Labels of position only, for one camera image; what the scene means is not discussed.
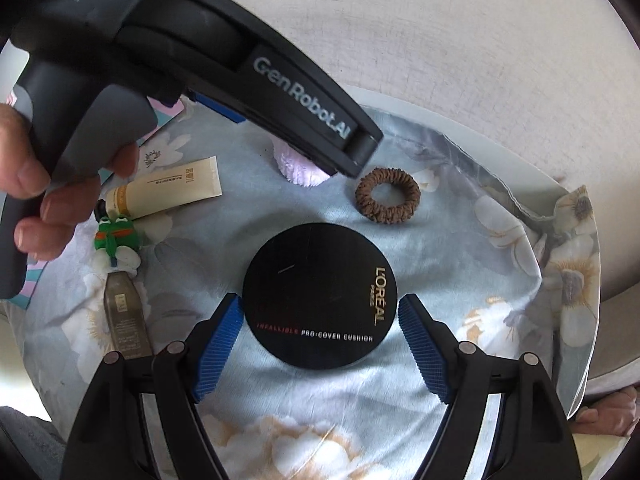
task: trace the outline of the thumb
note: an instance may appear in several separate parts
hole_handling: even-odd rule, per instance
[[[49,183],[49,174],[33,155],[22,117],[0,105],[0,190],[27,199],[43,193]]]

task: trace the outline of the flower center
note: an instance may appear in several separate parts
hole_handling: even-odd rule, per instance
[[[562,304],[571,305],[582,294],[584,288],[584,275],[578,270],[563,269],[562,275]]]
[[[593,211],[593,207],[591,206],[591,200],[589,200],[588,196],[581,196],[575,202],[574,213],[575,217],[582,222],[591,214]]]

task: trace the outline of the cream fabric surface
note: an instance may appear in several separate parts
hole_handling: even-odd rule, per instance
[[[603,297],[640,278],[640,51],[607,0],[236,0],[340,83],[588,186]]]

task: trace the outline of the light blue fabric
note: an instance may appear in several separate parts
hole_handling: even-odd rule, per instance
[[[558,392],[568,411],[586,373],[597,319],[597,300],[583,305],[599,280],[596,235],[578,234],[586,193],[567,199],[579,218],[565,219],[570,227],[563,231],[557,218],[527,217],[497,179],[428,124],[368,113],[385,140],[365,173],[402,168],[422,188],[416,214],[403,224],[363,218],[354,208],[357,181],[343,176],[312,189],[290,184],[262,130],[200,105],[143,146],[141,173],[216,155],[223,189],[218,198],[136,222],[147,243],[136,285],[154,350],[185,338],[226,292],[241,293],[249,262],[273,235],[304,222],[334,222],[373,241],[392,266],[399,296],[418,294],[460,339],[508,357],[535,352],[548,370],[555,341]],[[114,178],[106,187],[121,183]],[[91,266],[96,227],[93,220],[79,226],[40,278],[30,309],[10,313],[27,370],[63,436],[111,349],[101,303],[104,277]],[[484,468],[498,410],[494,397],[468,478],[479,478]],[[151,435],[161,449],[153,411],[150,406]],[[413,477],[444,406],[425,388],[396,321],[369,356],[324,372],[283,364],[245,326],[199,411],[232,479],[287,478],[308,468],[310,475],[318,472],[313,478],[376,480]],[[156,458],[170,478],[166,454],[157,450]]]

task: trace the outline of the green toy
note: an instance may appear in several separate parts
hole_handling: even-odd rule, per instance
[[[133,222],[123,215],[113,221],[107,216],[100,218],[98,232],[94,238],[94,247],[96,250],[106,250],[111,259],[111,267],[118,266],[116,250],[123,246],[134,251],[140,248],[140,237],[133,227]]]

